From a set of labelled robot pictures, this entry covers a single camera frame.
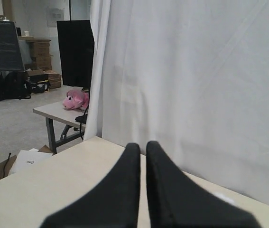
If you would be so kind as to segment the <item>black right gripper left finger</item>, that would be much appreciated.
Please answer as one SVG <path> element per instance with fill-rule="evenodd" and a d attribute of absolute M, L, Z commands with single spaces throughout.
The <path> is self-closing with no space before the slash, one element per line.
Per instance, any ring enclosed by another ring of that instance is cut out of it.
<path fill-rule="evenodd" d="M 137 227 L 140 171 L 140 147 L 136 143 L 128 143 L 116 164 L 93 189 L 46 217 L 41 227 Z"/>

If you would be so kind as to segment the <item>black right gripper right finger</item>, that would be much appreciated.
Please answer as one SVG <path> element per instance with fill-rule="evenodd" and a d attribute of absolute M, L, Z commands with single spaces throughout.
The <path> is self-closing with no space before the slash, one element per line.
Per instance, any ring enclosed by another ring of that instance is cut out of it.
<path fill-rule="evenodd" d="M 203 189 L 187 177 L 161 145 L 146 146 L 146 188 L 153 228 L 259 228 L 249 212 Z"/>

